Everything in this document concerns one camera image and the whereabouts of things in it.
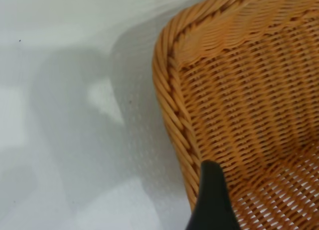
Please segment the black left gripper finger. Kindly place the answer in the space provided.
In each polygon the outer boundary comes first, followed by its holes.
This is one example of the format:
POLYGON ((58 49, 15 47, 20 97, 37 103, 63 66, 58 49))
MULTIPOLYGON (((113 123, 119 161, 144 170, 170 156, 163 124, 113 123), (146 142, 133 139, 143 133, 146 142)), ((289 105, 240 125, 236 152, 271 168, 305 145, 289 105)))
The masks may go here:
POLYGON ((189 230, 239 230, 221 166, 201 163, 199 194, 188 222, 189 230))

